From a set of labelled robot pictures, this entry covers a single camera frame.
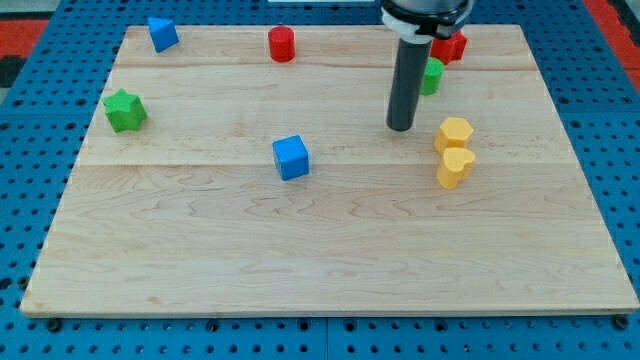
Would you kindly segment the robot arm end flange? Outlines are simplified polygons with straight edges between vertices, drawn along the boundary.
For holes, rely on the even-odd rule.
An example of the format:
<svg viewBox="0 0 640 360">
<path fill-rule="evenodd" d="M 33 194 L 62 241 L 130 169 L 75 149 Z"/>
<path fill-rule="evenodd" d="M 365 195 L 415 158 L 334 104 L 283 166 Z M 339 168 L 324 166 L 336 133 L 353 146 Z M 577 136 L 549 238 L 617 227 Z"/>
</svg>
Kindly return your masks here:
<svg viewBox="0 0 640 360">
<path fill-rule="evenodd" d="M 468 22 L 475 0 L 382 0 L 382 22 L 410 44 L 449 39 Z"/>
</svg>

